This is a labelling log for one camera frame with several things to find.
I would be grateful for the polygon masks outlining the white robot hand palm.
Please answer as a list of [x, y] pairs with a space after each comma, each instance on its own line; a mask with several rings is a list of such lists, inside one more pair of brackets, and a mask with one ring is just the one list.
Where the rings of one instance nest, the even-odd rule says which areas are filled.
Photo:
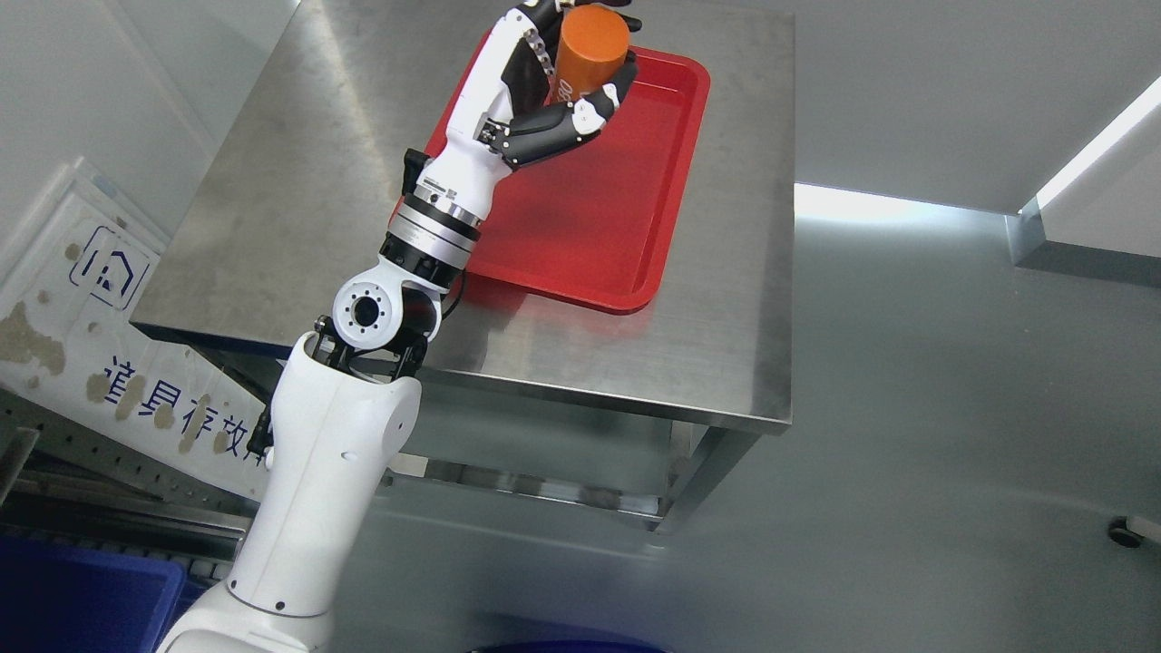
[[453, 218], [481, 223], [493, 187], [511, 173], [485, 146], [485, 121], [507, 123], [543, 105], [546, 74], [522, 35], [527, 17], [499, 17], [473, 60], [447, 121], [444, 151], [424, 166], [419, 198]]

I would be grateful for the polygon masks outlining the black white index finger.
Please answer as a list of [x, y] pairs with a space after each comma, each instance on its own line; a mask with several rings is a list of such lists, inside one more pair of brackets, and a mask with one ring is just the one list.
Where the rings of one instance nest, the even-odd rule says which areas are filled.
[[630, 16], [623, 12], [616, 12], [615, 14], [618, 17], [621, 17], [623, 24], [627, 26], [628, 33], [639, 33], [639, 30], [643, 28], [643, 22], [639, 20], [639, 17]]

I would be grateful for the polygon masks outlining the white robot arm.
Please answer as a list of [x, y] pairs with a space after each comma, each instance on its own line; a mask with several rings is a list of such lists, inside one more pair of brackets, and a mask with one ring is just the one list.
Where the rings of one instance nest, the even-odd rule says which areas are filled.
[[563, 17], [580, 8], [525, 1], [502, 14], [467, 72], [444, 151], [405, 155], [376, 264], [349, 278], [294, 344], [252, 431], [271, 476], [232, 568], [171, 625], [161, 652], [327, 650], [342, 569], [388, 464], [414, 430], [414, 375], [496, 186], [598, 137], [639, 71], [626, 53], [597, 89], [549, 101]]

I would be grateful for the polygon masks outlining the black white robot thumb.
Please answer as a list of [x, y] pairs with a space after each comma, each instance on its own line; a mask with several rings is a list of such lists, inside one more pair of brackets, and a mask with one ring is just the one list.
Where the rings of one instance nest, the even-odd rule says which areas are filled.
[[485, 121], [485, 146], [517, 170], [589, 143], [619, 110], [639, 74], [639, 56], [630, 50], [620, 69], [601, 87], [576, 101], [562, 101], [517, 116], [511, 122]]

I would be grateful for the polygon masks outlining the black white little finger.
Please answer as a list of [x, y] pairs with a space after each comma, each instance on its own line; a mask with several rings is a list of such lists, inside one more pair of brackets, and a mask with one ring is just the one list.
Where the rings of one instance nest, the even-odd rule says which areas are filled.
[[522, 16], [527, 17], [528, 26], [522, 28], [525, 33], [522, 38], [531, 46], [536, 60], [543, 69], [545, 74], [548, 78], [556, 77], [556, 26], [551, 28], [536, 28], [535, 26], [535, 5], [519, 5], [519, 12]]

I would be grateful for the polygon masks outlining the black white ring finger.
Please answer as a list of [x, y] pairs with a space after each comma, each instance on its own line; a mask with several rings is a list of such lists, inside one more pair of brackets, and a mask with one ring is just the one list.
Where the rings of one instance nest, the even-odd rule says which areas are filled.
[[536, 28], [551, 28], [557, 26], [567, 10], [575, 7], [576, 1], [535, 1], [535, 26]]

